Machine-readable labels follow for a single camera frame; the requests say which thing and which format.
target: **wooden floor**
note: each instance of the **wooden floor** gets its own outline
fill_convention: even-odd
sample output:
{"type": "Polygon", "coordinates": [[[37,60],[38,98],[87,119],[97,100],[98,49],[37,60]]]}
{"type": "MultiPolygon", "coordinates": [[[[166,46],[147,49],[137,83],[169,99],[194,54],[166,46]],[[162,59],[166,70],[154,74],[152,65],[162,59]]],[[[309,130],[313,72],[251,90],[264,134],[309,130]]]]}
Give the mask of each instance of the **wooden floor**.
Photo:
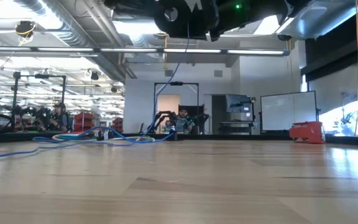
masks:
{"type": "Polygon", "coordinates": [[[358,224],[358,147],[182,141],[0,159],[0,223],[358,224]]]}

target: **screen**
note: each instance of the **screen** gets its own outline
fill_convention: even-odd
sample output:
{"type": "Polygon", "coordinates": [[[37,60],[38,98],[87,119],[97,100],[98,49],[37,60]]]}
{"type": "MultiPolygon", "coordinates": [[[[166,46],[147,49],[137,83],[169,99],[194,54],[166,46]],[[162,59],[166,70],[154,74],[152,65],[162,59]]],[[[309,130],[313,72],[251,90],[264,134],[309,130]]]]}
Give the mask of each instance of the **screen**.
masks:
{"type": "Polygon", "coordinates": [[[243,95],[226,95],[226,112],[250,113],[251,97],[243,95]]]}
{"type": "Polygon", "coordinates": [[[289,130],[293,123],[316,121],[316,92],[262,96],[262,130],[289,130]]]}

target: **whiteboard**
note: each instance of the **whiteboard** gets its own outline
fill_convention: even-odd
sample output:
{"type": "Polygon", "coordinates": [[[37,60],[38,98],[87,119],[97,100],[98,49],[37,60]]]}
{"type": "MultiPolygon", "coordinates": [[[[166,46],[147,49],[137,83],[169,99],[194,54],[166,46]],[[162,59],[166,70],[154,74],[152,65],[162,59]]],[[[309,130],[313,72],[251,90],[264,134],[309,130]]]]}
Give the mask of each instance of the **whiteboard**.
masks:
{"type": "Polygon", "coordinates": [[[262,96],[262,130],[289,130],[293,123],[316,121],[316,92],[262,96]]]}

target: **person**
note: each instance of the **person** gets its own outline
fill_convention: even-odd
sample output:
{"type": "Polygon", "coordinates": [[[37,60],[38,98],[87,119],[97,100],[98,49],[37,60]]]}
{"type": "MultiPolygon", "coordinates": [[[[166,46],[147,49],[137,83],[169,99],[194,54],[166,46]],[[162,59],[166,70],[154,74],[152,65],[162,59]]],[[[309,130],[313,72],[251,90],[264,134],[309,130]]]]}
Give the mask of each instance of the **person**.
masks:
{"type": "MultiPolygon", "coordinates": [[[[165,125],[170,128],[171,122],[165,122],[165,125]]],[[[179,133],[189,134],[195,126],[194,122],[189,121],[187,110],[180,110],[176,120],[175,130],[179,133]]]]}
{"type": "Polygon", "coordinates": [[[66,112],[66,106],[64,103],[58,103],[55,106],[53,106],[55,108],[55,116],[57,119],[51,119],[50,120],[50,125],[55,127],[55,129],[57,130],[61,130],[61,131],[67,131],[67,116],[65,115],[66,112]],[[62,126],[60,126],[60,116],[63,114],[62,116],[62,126]]]}

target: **desk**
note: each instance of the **desk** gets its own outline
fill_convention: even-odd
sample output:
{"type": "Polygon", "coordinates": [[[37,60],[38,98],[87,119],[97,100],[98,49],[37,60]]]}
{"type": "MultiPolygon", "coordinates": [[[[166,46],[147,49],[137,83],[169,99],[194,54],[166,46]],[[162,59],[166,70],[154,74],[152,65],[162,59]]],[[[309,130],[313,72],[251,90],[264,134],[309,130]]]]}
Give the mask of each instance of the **desk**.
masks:
{"type": "Polygon", "coordinates": [[[220,122],[219,134],[252,135],[252,121],[226,121],[220,122]]]}

